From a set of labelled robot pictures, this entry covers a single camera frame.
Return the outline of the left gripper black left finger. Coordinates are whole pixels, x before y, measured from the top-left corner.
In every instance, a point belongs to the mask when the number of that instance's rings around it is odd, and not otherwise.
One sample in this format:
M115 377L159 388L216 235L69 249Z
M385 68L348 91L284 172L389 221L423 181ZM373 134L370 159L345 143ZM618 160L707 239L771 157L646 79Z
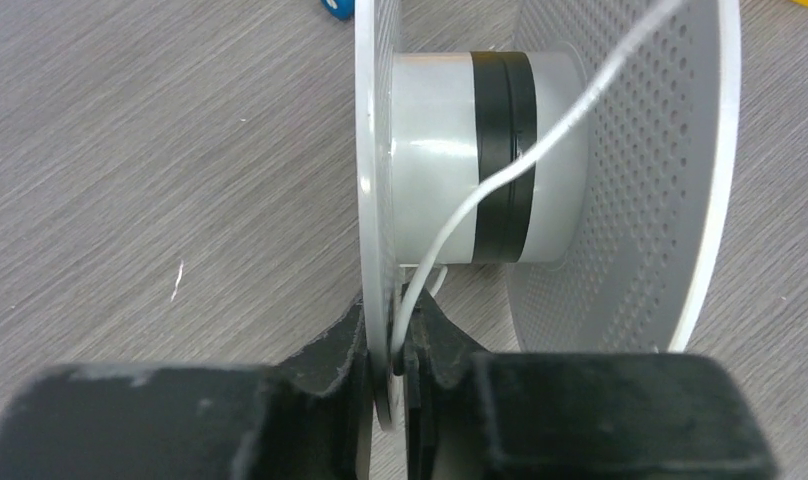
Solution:
M360 302L275 365L57 365L0 417L0 479L364 479L369 376Z

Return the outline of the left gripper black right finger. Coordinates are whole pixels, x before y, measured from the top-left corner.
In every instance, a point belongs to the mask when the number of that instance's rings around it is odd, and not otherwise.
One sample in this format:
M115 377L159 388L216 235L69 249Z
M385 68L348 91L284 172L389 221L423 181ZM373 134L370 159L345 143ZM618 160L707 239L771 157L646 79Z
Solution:
M422 293L401 355L412 479L774 479L745 396L691 354L497 353Z

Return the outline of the clear plastic cable spool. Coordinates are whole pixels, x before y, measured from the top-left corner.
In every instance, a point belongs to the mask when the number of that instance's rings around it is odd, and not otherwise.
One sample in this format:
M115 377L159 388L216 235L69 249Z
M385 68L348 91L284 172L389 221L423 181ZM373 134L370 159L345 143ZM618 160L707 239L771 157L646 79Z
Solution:
M520 346L676 352L719 251L741 90L735 1L524 1L505 51L408 53L360 1L363 313L381 427L433 269L507 270Z

